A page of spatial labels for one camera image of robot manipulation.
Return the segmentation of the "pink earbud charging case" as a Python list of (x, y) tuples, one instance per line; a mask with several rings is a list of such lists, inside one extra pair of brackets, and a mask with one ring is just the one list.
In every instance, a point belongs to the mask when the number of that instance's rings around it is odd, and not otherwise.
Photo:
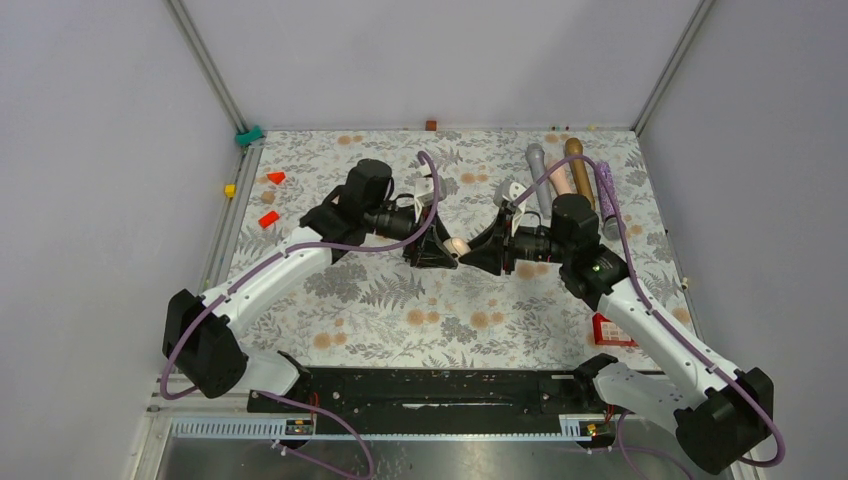
[(444, 240), (443, 247), (454, 259), (458, 259), (471, 251), (469, 244), (459, 237), (451, 237)]

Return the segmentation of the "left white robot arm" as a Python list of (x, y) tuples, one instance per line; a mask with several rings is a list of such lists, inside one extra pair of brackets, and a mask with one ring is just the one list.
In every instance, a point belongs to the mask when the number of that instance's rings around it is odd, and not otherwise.
[(218, 398), (235, 388), (270, 394), (288, 411), (309, 401), (305, 371), (288, 354), (244, 349), (239, 337), (283, 294), (346, 254), (419, 249), (436, 229), (442, 181), (431, 156), (417, 154), (421, 175), (410, 207), (390, 198), (391, 167), (363, 159), (310, 209), (288, 237), (234, 278), (168, 303), (159, 393), (167, 400), (199, 392)]

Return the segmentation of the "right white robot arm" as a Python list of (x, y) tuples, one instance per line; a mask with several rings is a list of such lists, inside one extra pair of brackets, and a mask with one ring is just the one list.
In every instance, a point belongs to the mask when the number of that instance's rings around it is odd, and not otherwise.
[(493, 275), (518, 261), (559, 265), (566, 289), (636, 341), (667, 376), (661, 382), (600, 354), (575, 371), (575, 402), (597, 412), (612, 404), (674, 434), (690, 460), (717, 475), (767, 439), (774, 384), (761, 369), (747, 372), (680, 326), (651, 297), (627, 260), (600, 238), (599, 217), (579, 194), (555, 198), (548, 227), (520, 227), (503, 201), (493, 223), (469, 241), (460, 263)]

